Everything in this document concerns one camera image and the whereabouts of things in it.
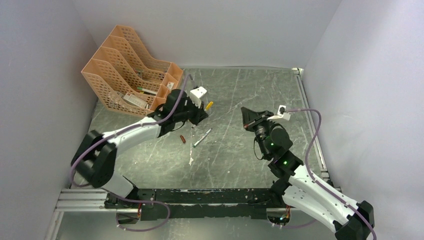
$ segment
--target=silver pen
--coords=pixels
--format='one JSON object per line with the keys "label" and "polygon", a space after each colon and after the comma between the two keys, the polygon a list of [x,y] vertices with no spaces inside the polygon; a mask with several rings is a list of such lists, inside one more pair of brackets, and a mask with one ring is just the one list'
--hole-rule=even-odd
{"label": "silver pen", "polygon": [[210,133],[212,131],[212,128],[211,129],[209,129],[209,130],[207,130],[206,131],[206,133],[203,135],[203,136],[201,136],[201,138],[199,139],[199,141],[197,141],[195,144],[193,144],[193,148],[195,148],[197,145],[199,145],[199,143],[201,142],[201,141],[203,141],[203,139],[205,139],[206,138],[206,136]]}

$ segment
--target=marker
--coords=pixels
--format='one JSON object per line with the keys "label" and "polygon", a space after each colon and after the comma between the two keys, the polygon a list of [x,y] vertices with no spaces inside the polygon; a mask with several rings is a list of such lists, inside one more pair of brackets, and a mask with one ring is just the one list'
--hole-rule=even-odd
{"label": "marker", "polygon": [[201,138],[199,139],[199,141],[197,141],[195,144],[193,144],[193,148],[195,148],[197,145],[199,145],[199,143],[201,142],[201,141],[203,141],[203,139],[205,139],[206,138],[206,136],[210,133],[212,131],[212,128],[211,129],[209,129],[208,131],[206,131],[206,133],[203,135],[203,136],[201,136]]}

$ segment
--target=yellow object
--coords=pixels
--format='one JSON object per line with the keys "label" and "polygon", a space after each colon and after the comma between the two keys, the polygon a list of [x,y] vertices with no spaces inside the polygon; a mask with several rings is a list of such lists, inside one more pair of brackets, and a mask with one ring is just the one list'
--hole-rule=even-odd
{"label": "yellow object", "polygon": [[212,105],[214,105],[214,102],[213,101],[209,102],[209,104],[204,108],[204,110],[205,111],[209,110],[212,107]]}

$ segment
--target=metal frame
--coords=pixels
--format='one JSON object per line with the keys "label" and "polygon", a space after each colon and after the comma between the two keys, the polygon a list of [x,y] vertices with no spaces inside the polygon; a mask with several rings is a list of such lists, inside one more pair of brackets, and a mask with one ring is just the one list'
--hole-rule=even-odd
{"label": "metal frame", "polygon": [[[309,108],[305,89],[302,82],[303,69],[293,68],[292,70],[297,81],[297,87],[301,95],[303,107]],[[312,137],[315,134],[313,118],[310,112],[305,112],[305,114],[309,126],[310,135]],[[315,153],[321,162],[321,178],[323,180],[330,179],[318,137],[315,139],[314,148]],[[138,210],[136,208],[105,208],[105,201],[108,200],[107,196],[108,193],[102,189],[62,189],[44,239],[56,240],[65,212],[137,213]],[[282,210],[283,208],[268,208],[267,212],[279,212]]]}

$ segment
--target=gray marble tabletop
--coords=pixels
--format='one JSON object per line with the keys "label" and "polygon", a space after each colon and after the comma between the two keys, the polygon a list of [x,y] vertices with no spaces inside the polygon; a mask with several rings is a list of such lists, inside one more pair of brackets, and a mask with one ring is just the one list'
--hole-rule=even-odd
{"label": "gray marble tabletop", "polygon": [[[275,112],[279,105],[303,108],[299,86],[291,69],[186,68],[197,85],[207,89],[207,101],[214,105],[209,118],[198,126],[190,123],[158,139],[143,142],[121,154],[115,170],[139,188],[267,188],[276,177],[266,160],[257,160],[254,133],[243,129],[240,108]],[[90,130],[112,131],[140,118],[112,112],[97,103]],[[305,113],[295,113],[286,128],[300,159],[311,140]],[[211,133],[196,148],[193,144],[208,130]],[[183,144],[180,135],[186,139]],[[311,168],[320,173],[320,163],[312,149]]]}

